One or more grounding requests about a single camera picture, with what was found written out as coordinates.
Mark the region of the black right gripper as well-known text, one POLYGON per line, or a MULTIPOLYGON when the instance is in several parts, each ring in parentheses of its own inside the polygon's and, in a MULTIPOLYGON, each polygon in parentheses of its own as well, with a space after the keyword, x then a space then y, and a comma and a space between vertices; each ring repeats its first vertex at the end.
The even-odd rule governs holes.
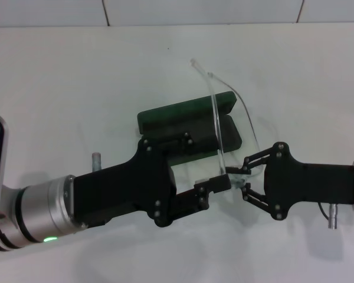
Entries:
POLYGON ((246 156, 242 166, 227 166, 234 175, 264 175, 264 193, 252 190, 251 183, 241 188, 244 201, 267 212, 275 220, 287 217, 299 202, 354 204, 354 166, 315 164, 297 161, 287 143, 246 156), (261 166, 260 173, 252 169, 261 166))

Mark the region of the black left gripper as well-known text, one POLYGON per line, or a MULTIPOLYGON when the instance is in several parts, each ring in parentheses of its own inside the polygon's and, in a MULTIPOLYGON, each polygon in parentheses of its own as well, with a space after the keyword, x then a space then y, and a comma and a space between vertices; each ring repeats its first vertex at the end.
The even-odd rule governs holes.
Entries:
POLYGON ((73 214, 77 222, 100 226, 113 218, 143 211, 159 227, 172 223, 170 205, 176 186, 168 159, 194 154, 189 133, 149 134, 127 162, 73 180, 73 214))

